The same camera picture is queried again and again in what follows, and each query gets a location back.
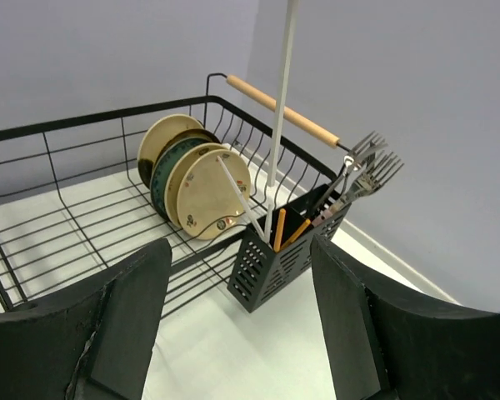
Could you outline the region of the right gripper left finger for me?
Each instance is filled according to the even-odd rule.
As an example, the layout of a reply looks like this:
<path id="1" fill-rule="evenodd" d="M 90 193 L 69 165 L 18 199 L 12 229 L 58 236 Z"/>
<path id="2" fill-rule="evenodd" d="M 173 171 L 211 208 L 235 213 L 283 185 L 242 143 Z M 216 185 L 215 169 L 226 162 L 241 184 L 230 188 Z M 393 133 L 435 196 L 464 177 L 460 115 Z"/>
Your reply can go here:
<path id="1" fill-rule="evenodd" d="M 157 239 L 115 265 L 0 312 L 0 399 L 140 399 L 168 290 Z"/>

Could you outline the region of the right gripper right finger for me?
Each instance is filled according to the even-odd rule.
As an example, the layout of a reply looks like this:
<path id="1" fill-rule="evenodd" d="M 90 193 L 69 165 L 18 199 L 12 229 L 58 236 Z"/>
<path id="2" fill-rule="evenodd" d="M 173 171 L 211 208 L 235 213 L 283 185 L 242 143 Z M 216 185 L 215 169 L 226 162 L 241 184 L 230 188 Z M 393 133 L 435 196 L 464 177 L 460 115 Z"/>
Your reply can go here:
<path id="1" fill-rule="evenodd" d="M 500 399 L 500 312 L 431 297 L 312 240 L 338 399 Z"/>

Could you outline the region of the orange wooden chopstick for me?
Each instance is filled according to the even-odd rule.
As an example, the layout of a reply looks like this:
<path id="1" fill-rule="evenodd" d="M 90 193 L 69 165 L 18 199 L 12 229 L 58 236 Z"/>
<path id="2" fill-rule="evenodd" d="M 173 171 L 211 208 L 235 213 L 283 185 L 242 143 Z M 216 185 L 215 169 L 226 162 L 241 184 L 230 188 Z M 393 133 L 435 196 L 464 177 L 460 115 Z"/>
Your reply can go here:
<path id="1" fill-rule="evenodd" d="M 275 253 L 278 253 L 280 251 L 282 245 L 283 229 L 284 229 L 286 214 L 287 211 L 284 208 L 281 208 L 278 212 L 277 225 L 273 242 L 273 250 Z"/>
<path id="2" fill-rule="evenodd" d="M 304 233 L 304 231 L 311 224 L 310 219 L 305 219 L 303 223 L 297 228 L 297 230 L 288 238 L 288 240 L 280 247 L 280 250 L 283 250 L 297 241 L 297 239 Z"/>

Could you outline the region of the silver fork pink handle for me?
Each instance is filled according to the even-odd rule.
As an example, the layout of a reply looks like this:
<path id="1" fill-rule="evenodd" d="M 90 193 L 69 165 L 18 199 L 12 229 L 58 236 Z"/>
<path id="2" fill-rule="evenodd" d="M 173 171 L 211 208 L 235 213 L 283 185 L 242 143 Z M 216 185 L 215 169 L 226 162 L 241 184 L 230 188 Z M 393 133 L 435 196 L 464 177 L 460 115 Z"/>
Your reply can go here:
<path id="1" fill-rule="evenodd" d="M 344 207 L 345 207 L 345 202 L 343 201 L 342 198 L 339 198 L 334 204 L 332 204 L 328 208 L 325 208 L 323 211 L 321 211 L 312 220 L 312 225 L 314 227 L 319 226 L 320 224 L 322 224 L 324 221 L 328 220 L 330 217 L 332 217 L 335 213 L 339 212 Z"/>

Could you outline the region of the all silver fork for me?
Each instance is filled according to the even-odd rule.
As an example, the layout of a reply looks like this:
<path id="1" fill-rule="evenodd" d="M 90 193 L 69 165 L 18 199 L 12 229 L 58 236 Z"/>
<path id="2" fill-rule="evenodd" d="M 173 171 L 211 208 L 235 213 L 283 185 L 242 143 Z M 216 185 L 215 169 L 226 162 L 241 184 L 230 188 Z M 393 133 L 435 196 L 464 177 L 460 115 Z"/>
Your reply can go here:
<path id="1" fill-rule="evenodd" d="M 375 131 L 356 143 L 344 156 L 338 177 L 329 184 L 324 194 L 307 210 L 307 217 L 316 217 L 317 210 L 325 203 L 337 185 L 343 179 L 347 180 L 352 172 L 358 171 L 372 155 L 387 145 L 386 139 Z"/>

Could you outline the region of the white plastic chopstick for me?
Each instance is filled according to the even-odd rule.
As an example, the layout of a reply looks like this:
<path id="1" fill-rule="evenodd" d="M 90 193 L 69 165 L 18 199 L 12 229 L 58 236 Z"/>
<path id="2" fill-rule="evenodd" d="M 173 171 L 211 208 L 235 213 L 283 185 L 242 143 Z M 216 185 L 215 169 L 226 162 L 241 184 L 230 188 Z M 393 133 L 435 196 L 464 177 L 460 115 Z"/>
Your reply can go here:
<path id="1" fill-rule="evenodd" d="M 270 160 L 267 170 L 267 187 L 272 190 L 276 185 L 278 169 L 279 145 L 283 132 L 285 102 L 288 91 L 288 79 L 293 52 L 293 41 L 298 19 L 298 0 L 287 1 L 287 13 L 282 38 L 281 64 L 278 79 L 278 90 L 272 130 Z"/>

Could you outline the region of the silver fork black riveted handle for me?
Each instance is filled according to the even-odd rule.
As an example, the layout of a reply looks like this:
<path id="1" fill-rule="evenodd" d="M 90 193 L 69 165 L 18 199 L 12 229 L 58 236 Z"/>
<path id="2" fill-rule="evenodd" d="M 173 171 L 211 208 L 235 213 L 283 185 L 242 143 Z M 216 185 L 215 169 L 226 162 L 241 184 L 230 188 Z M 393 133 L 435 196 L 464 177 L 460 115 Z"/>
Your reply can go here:
<path id="1" fill-rule="evenodd" d="M 377 192 L 383 183 L 380 178 L 376 177 L 376 172 L 374 167 L 366 167 L 363 172 L 352 182 L 350 188 L 342 194 L 339 198 L 342 198 L 345 202 L 345 207 L 350 205 L 355 200 L 370 196 Z"/>

